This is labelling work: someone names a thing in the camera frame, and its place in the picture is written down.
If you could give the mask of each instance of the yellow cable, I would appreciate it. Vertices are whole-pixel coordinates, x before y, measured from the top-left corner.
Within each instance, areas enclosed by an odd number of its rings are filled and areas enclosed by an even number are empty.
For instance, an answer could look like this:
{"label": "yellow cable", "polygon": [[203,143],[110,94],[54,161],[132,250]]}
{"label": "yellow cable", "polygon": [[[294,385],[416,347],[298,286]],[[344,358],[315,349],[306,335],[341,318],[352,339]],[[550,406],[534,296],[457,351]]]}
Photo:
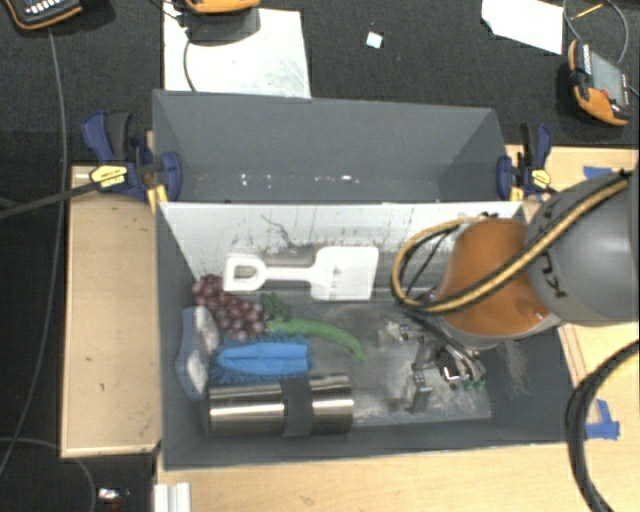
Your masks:
{"label": "yellow cable", "polygon": [[[467,305],[468,303],[476,300],[482,295],[486,295],[498,288],[505,281],[511,279],[515,274],[520,271],[523,267],[525,267],[529,262],[533,259],[537,258],[542,254],[553,242],[555,242],[561,235],[564,233],[574,222],[576,222],[582,215],[589,212],[601,202],[605,201],[609,197],[612,197],[619,192],[622,192],[624,189],[628,187],[628,180],[616,181],[612,185],[600,190],[599,192],[589,196],[580,202],[565,219],[560,221],[556,226],[554,226],[549,232],[544,235],[538,242],[536,242],[529,250],[523,253],[516,261],[514,261],[511,265],[503,269],[500,273],[498,273],[493,279],[487,281],[486,283],[473,288],[466,294],[451,300],[447,300],[446,298],[441,299],[444,302],[441,302],[438,305],[434,306],[426,306],[422,309],[422,311],[426,313],[450,313],[453,310],[460,308],[462,306]],[[459,219],[456,221],[446,222],[444,224],[440,224],[438,226],[433,226],[431,228],[425,229],[420,233],[411,237],[411,239],[400,249],[396,258],[394,260],[393,268],[391,271],[391,283],[393,286],[394,292],[398,295],[398,298],[405,304],[411,306],[420,306],[422,305],[419,301],[414,299],[410,299],[402,290],[400,284],[400,266],[404,259],[406,253],[415,245],[416,241],[422,238],[425,238],[429,234],[437,233],[440,231],[444,231],[453,226],[457,226],[463,224],[465,222],[473,222],[477,220],[477,218],[469,218],[469,219]]]}

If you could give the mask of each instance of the blue tape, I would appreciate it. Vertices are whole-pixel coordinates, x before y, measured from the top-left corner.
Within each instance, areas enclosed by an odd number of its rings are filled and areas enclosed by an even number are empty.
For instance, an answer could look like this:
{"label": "blue tape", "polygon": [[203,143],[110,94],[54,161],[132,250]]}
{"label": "blue tape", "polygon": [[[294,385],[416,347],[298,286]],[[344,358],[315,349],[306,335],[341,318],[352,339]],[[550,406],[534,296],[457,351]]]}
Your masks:
{"label": "blue tape", "polygon": [[610,167],[591,167],[589,165],[585,165],[582,168],[582,172],[584,173],[584,177],[589,180],[596,176],[601,176],[602,174],[611,174],[613,173],[613,169]]}
{"label": "blue tape", "polygon": [[607,402],[604,400],[596,400],[596,405],[600,411],[602,421],[600,423],[590,423],[586,425],[587,438],[617,441],[618,437],[620,437],[620,422],[612,421]]}

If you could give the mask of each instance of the black carpet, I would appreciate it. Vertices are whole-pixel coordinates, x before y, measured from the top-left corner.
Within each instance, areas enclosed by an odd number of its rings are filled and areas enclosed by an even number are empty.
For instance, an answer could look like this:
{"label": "black carpet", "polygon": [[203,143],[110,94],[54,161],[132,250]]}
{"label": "black carpet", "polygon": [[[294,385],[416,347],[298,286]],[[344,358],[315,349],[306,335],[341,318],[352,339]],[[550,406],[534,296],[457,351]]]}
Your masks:
{"label": "black carpet", "polygon": [[[578,4],[592,5],[575,0],[573,12],[579,12]],[[620,4],[631,36],[623,65],[637,88],[640,4]],[[496,109],[508,143],[520,142],[518,125],[528,121],[546,124],[556,144],[637,147],[637,99],[625,128],[582,115],[566,92],[566,59],[496,38],[480,21],[480,5],[480,0],[263,1],[264,7],[302,11],[316,97],[489,106]],[[2,6],[0,203],[23,202],[60,186],[59,105],[47,32],[20,32]],[[580,31],[601,53],[616,57],[623,43],[620,22],[607,9],[600,11],[581,19]],[[147,0],[111,0],[109,9],[54,27],[71,161],[93,159],[79,125],[98,109],[131,112],[135,133],[151,126],[150,92],[162,85],[161,16]],[[382,49],[365,46],[369,30],[384,34]],[[36,364],[56,212],[50,207],[0,222],[0,437],[14,432]],[[63,244],[44,364],[23,430],[25,437],[53,443],[59,428],[64,268]],[[0,457],[5,450],[6,443],[0,443]],[[121,490],[120,510],[148,508],[150,456],[88,464],[96,487]],[[84,510],[90,492],[78,466],[60,461],[46,447],[21,444],[0,481],[0,509]]]}
{"label": "black carpet", "polygon": [[[568,0],[574,14],[596,3]],[[302,11],[315,97],[492,107],[507,143],[521,143],[521,122],[542,122],[558,145],[638,145],[637,98],[626,127],[594,121],[568,95],[566,57],[494,36],[481,21],[481,0],[273,0],[264,5]],[[630,29],[622,66],[637,89],[640,3],[620,5]],[[618,57],[624,31],[612,9],[574,25],[603,56]],[[383,48],[365,45],[370,30],[384,35]]]}

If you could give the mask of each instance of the gray bin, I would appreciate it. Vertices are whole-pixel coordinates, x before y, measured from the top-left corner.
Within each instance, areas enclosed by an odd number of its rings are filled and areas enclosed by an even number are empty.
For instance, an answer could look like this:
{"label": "gray bin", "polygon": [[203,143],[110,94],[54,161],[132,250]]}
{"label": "gray bin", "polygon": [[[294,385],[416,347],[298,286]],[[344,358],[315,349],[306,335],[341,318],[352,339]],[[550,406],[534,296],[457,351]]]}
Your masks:
{"label": "gray bin", "polygon": [[[260,121],[266,111],[271,130]],[[154,133],[156,152],[178,151],[185,170],[181,201],[161,204],[157,215],[162,452],[167,470],[563,440],[571,385],[554,332],[522,345],[524,381],[512,380],[497,351],[484,354],[489,379],[475,408],[433,411],[413,420],[389,414],[367,422],[356,415],[352,430],[341,435],[212,439],[203,427],[202,404],[187,398],[174,371],[182,309],[192,304],[190,285],[205,272],[220,273],[231,249],[277,256],[292,242],[300,247],[374,244],[381,259],[372,304],[384,311],[393,308],[388,292],[391,260],[408,236],[462,214],[488,210],[513,215],[516,204],[477,202],[494,199],[492,160],[504,151],[492,111],[158,92]],[[253,174],[260,172],[260,162],[263,171],[271,173],[271,187],[266,186],[266,175]],[[246,172],[249,165],[254,170]],[[314,165],[321,167],[316,173]],[[278,170],[282,174],[275,179]],[[254,183],[243,185],[242,174]],[[350,183],[337,179],[346,175]],[[314,176],[335,179],[316,181]],[[253,186],[256,177],[265,178],[263,186]],[[289,193],[287,182],[294,187]],[[434,204],[440,201],[452,202]],[[444,268],[446,250],[434,260],[434,275]],[[287,293],[300,311],[316,311],[318,304],[303,288]],[[366,345],[366,322],[361,324],[362,332],[353,334]],[[375,352],[371,345],[365,348],[369,355]],[[377,369],[368,373],[361,363],[324,356],[326,351],[319,350],[320,369],[327,370],[321,373],[347,373],[357,409],[359,396],[369,391],[363,388],[379,380]]]}

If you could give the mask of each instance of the wooden table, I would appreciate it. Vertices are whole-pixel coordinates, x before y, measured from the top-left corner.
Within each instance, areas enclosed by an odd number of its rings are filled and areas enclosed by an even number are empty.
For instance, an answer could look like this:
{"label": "wooden table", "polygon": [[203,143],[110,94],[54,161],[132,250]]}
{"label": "wooden table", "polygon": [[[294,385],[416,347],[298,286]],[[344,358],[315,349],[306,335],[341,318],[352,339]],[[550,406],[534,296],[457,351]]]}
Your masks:
{"label": "wooden table", "polygon": [[[507,151],[514,155],[518,147]],[[582,179],[584,165],[632,169],[631,150],[554,148],[553,185]],[[74,168],[74,185],[87,168]],[[153,217],[148,207],[92,193],[70,209],[63,457],[154,450],[161,438]],[[638,337],[638,324],[563,328],[576,380]],[[620,421],[617,442],[591,440],[596,485],[616,510],[640,503],[638,360],[600,397]],[[190,482],[192,509],[582,511],[564,444],[166,473]]]}

